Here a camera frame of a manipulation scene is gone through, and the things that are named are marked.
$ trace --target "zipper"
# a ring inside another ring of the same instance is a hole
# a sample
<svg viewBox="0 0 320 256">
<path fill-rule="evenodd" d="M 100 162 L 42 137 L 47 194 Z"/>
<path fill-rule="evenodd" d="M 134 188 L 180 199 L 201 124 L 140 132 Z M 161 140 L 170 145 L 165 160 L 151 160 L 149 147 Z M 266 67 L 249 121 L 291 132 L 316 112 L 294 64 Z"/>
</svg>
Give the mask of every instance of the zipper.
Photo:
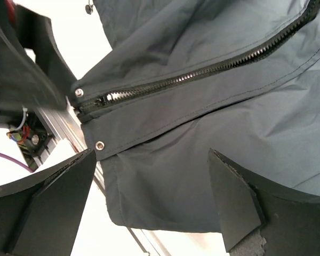
<svg viewBox="0 0 320 256">
<path fill-rule="evenodd" d="M 153 83 L 137 85 L 127 89 L 106 92 L 100 97 L 80 103 L 75 109 L 75 113 L 77 114 L 79 119 L 82 119 L 81 117 L 102 108 L 110 107 L 124 101 L 133 100 L 162 90 L 216 75 L 233 68 L 249 65 L 251 63 L 260 61 L 274 53 L 299 29 L 312 21 L 319 9 L 320 0 L 310 0 L 306 7 L 306 10 L 299 18 L 297 18 L 294 22 L 289 24 L 271 39 L 267 40 L 265 43 L 256 48 L 253 48 L 231 59 L 180 76 L 164 79 Z"/>
</svg>

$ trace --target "white cable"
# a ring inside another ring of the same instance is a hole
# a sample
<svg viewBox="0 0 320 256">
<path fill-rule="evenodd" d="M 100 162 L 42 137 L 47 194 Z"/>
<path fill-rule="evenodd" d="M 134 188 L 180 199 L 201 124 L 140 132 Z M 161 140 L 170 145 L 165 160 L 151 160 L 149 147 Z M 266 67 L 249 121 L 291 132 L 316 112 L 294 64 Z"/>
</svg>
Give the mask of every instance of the white cable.
<svg viewBox="0 0 320 256">
<path fill-rule="evenodd" d="M 14 130 L 10 130 L 10 132 L 14 132 L 14 131 L 18 131 L 20 130 L 25 122 L 26 122 L 26 117 L 27 117 L 27 108 L 23 107 L 22 108 L 22 111 L 23 111 L 23 114 L 22 114 L 22 120 L 21 120 L 21 123 L 19 124 L 19 126 L 17 128 L 15 128 Z"/>
</svg>

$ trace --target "zipper teeth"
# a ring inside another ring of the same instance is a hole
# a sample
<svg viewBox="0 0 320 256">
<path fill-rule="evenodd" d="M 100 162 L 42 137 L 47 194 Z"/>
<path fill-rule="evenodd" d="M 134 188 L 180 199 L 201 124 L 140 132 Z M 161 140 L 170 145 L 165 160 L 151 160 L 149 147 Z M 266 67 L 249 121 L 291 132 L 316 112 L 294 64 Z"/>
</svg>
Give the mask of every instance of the zipper teeth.
<svg viewBox="0 0 320 256">
<path fill-rule="evenodd" d="M 266 58 L 275 52 L 276 49 L 283 43 L 285 43 L 291 36 L 293 36 L 302 26 L 313 18 L 314 7 L 320 4 L 320 0 L 312 0 L 309 6 L 306 8 L 304 14 L 300 16 L 296 21 L 286 28 L 284 28 L 279 34 L 273 36 L 264 44 L 252 49 L 246 53 L 243 53 L 233 59 L 222 61 L 219 64 L 211 65 L 205 68 L 198 69 L 194 72 L 186 73 L 181 76 L 166 79 L 163 81 L 149 83 L 144 85 L 138 85 L 135 87 L 128 88 L 126 90 L 116 90 L 105 93 L 103 96 L 93 100 L 84 102 L 79 106 L 78 110 L 80 113 L 87 112 L 93 108 L 101 108 L 107 105 L 116 104 L 125 100 L 131 100 L 137 97 L 141 97 L 148 93 L 155 93 L 163 89 L 168 89 L 188 81 L 194 81 L 207 76 L 216 75 L 218 73 L 244 66 L 250 63 L 257 62 Z"/>
</svg>

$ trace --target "dark gray jacket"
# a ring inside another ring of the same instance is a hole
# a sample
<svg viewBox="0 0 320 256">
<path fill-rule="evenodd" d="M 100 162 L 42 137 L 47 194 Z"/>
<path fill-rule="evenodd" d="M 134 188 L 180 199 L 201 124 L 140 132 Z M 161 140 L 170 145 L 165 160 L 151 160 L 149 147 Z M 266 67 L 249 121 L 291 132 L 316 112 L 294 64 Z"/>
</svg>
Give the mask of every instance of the dark gray jacket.
<svg viewBox="0 0 320 256">
<path fill-rule="evenodd" d="M 219 231 L 210 148 L 320 195 L 319 0 L 94 4 L 113 50 L 70 100 L 114 223 Z"/>
</svg>

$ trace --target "stitching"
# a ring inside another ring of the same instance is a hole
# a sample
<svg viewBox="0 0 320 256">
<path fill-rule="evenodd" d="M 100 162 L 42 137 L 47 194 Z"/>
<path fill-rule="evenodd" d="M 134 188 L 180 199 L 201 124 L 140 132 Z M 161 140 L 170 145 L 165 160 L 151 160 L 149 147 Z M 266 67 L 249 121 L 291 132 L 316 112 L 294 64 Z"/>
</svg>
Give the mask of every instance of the stitching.
<svg viewBox="0 0 320 256">
<path fill-rule="evenodd" d="M 280 26 L 278 26 L 278 27 L 277 27 L 273 32 L 271 32 L 269 35 L 267 35 L 267 36 L 265 36 L 265 37 L 263 37 L 263 38 L 255 41 L 255 42 L 253 42 L 253 43 L 251 43 L 251 44 L 249 44 L 249 45 L 246 45 L 246 46 L 243 46 L 243 47 L 241 47 L 241 48 L 239 48 L 239 49 L 233 50 L 233 51 L 231 51 L 231 52 L 228 52 L 228 53 L 225 53 L 225 54 L 222 54 L 222 55 L 213 57 L 213 58 L 211 58 L 211 59 L 204 60 L 204 61 L 202 61 L 202 62 L 193 64 L 193 65 L 191 65 L 191 66 L 187 66 L 187 67 L 184 67 L 184 68 L 182 68 L 182 69 L 178 69 L 178 70 L 173 71 L 173 72 L 170 72 L 170 73 L 166 73 L 166 74 L 154 76 L 154 77 L 151 77 L 151 78 L 145 78 L 145 79 L 137 80 L 137 81 L 134 81 L 134 82 L 129 83 L 128 85 L 132 85 L 132 84 L 135 84 L 135 83 L 139 83 L 139 82 L 143 82 L 143 81 L 147 81 L 147 80 L 150 80 L 150 79 L 159 78 L 159 77 L 163 77 L 163 76 L 167 76 L 167 75 L 172 75 L 172 74 L 174 74 L 174 73 L 176 73 L 176 72 L 180 72 L 180 71 L 183 71 L 183 70 L 188 69 L 188 68 L 193 68 L 193 67 L 196 67 L 196 66 L 198 66 L 198 65 L 201 65 L 201 64 L 203 64 L 203 63 L 206 63 L 206 62 L 209 62 L 209 61 L 218 59 L 218 58 L 220 58 L 220 57 L 224 57 L 224 56 L 230 55 L 230 54 L 232 54 L 232 53 L 234 53 L 234 52 L 243 50 L 244 48 L 247 48 L 247 47 L 249 47 L 249 46 L 251 46 L 251 45 L 254 45 L 254 44 L 256 44 L 256 43 L 258 43 L 258 42 L 260 42 L 260 41 L 262 41 L 262 40 L 264 40 L 264 39 L 266 39 L 266 38 L 268 38 L 268 37 L 272 37 L 273 34 L 275 34 L 275 33 L 276 33 L 278 30 L 280 30 L 283 26 L 285 26 L 286 24 L 290 23 L 290 22 L 291 22 L 292 20 L 294 20 L 295 18 L 299 17 L 299 16 L 305 11 L 306 6 L 308 5 L 308 3 L 309 3 L 309 1 L 305 2 L 305 5 L 304 5 L 303 9 L 302 9 L 297 15 L 295 15 L 294 17 L 292 17 L 292 18 L 289 19 L 288 21 L 286 21 L 286 22 L 284 22 L 283 24 L 281 24 Z"/>
<path fill-rule="evenodd" d="M 119 211 L 119 215 L 121 217 L 121 220 L 122 220 L 122 223 L 124 226 L 127 226 L 123 217 L 122 217 L 122 202 L 121 202 L 121 193 L 120 193 L 120 190 L 119 190 L 119 186 L 118 186 L 118 177 L 117 177 L 117 173 L 116 173 L 116 170 L 115 170 L 115 167 L 114 167 L 114 174 L 115 174 L 115 177 L 116 177 L 116 189 L 117 189 L 117 193 L 118 193 L 118 202 L 119 202 L 119 208 L 118 208 L 118 211 Z"/>
<path fill-rule="evenodd" d="M 106 10 L 106 12 L 110 12 L 110 13 L 114 12 L 114 8 L 112 8 L 111 6 L 106 6 L 106 8 L 108 9 L 108 10 Z M 115 31 L 113 30 L 113 27 L 112 27 L 112 24 L 111 24 L 112 22 L 110 22 L 111 18 L 109 16 L 103 15 L 103 12 L 104 11 L 102 11 L 102 14 L 100 14 L 100 17 L 102 17 L 102 19 L 104 19 L 104 23 L 105 23 L 104 25 L 106 25 L 109 28 L 110 33 L 114 37 L 113 38 L 114 42 L 112 42 L 111 48 L 113 48 L 113 47 L 115 48 L 116 44 L 118 43 L 118 41 L 117 41 L 117 38 L 116 38 Z"/>
<path fill-rule="evenodd" d="M 159 129 L 157 129 L 157 130 L 155 130 L 155 131 L 152 131 L 152 132 L 150 132 L 150 133 L 147 133 L 146 135 L 144 135 L 144 136 L 142 136 L 142 137 L 139 137 L 139 138 L 134 139 L 134 140 L 132 140 L 132 141 L 126 143 L 126 144 L 123 144 L 123 145 L 118 146 L 118 147 L 116 147 L 116 148 L 114 148 L 114 149 L 111 149 L 111 150 L 109 150 L 109 151 L 106 151 L 105 154 L 108 154 L 108 153 L 110 153 L 110 152 L 112 152 L 112 151 L 115 151 L 116 149 L 120 149 L 120 148 L 125 147 L 125 146 L 127 146 L 127 145 L 129 145 L 129 144 L 132 144 L 132 143 L 134 143 L 135 141 L 138 141 L 138 140 L 140 140 L 140 139 L 142 139 L 142 138 L 144 138 L 144 137 L 147 137 L 147 136 L 149 136 L 149 135 L 151 135 L 151 134 L 153 134 L 153 133 L 156 133 L 156 132 L 158 132 L 158 131 L 166 128 L 167 126 L 171 126 L 172 124 L 180 121 L 180 120 L 183 119 L 183 118 L 189 117 L 189 116 L 191 116 L 191 115 L 193 115 L 193 114 L 195 114 L 195 113 L 197 113 L 197 112 L 200 112 L 200 111 L 202 111 L 202 110 L 208 109 L 208 108 L 210 108 L 210 107 L 212 107 L 212 106 L 214 106 L 214 105 L 216 105 L 216 104 L 218 104 L 218 103 L 221 103 L 221 102 L 223 102 L 223 101 L 229 100 L 229 99 L 231 99 L 231 98 L 234 98 L 234 97 L 237 97 L 237 96 L 240 96 L 240 95 L 244 95 L 244 94 L 251 93 L 251 92 L 254 92 L 254 91 L 260 91 L 260 90 L 262 90 L 262 89 L 264 89 L 264 88 L 266 88 L 266 87 L 268 87 L 268 86 L 271 86 L 271 85 L 277 83 L 278 81 L 282 80 L 284 77 L 286 77 L 286 76 L 288 76 L 288 75 L 291 75 L 292 73 L 296 72 L 296 71 L 297 71 L 298 69 L 300 69 L 303 65 L 305 65 L 307 62 L 309 62 L 319 51 L 320 51 L 320 48 L 319 48 L 307 61 L 305 61 L 303 64 L 301 64 L 297 69 L 295 69 L 294 71 L 286 74 L 285 76 L 283 76 L 283 77 L 275 80 L 274 82 L 272 82 L 272 83 L 270 83 L 270 84 L 267 84 L 267 85 L 265 85 L 265 86 L 263 86 L 263 87 L 261 87 L 261 88 L 257 88 L 257 89 L 254 89 L 254 90 L 249 90 L 249 91 L 246 91 L 246 92 L 243 92 L 243 93 L 239 93 L 239 94 L 230 96 L 230 97 L 228 97 L 228 98 L 226 98 L 226 99 L 220 100 L 220 101 L 218 101 L 218 102 L 212 103 L 212 104 L 210 104 L 210 105 L 208 105 L 208 106 L 206 106 L 206 107 L 204 107 L 204 108 L 202 108 L 202 109 L 196 110 L 196 111 L 194 111 L 194 112 L 192 112 L 192 113 L 190 113 L 190 114 L 188 114 L 188 115 L 185 115 L 185 116 L 183 116 L 183 117 L 180 117 L 180 118 L 174 120 L 172 123 L 166 124 L 165 126 L 162 126 L 161 128 L 159 128 Z"/>
<path fill-rule="evenodd" d="M 297 186 L 302 185 L 302 184 L 306 183 L 307 181 L 314 179 L 314 178 L 317 177 L 317 176 L 320 176 L 320 173 L 318 173 L 318 174 L 316 174 L 316 175 L 313 175 L 312 177 L 309 177 L 308 179 L 306 179 L 306 180 L 304 180 L 304 181 L 296 184 L 296 185 L 295 185 L 294 187 L 292 187 L 292 188 L 296 188 Z"/>
</svg>

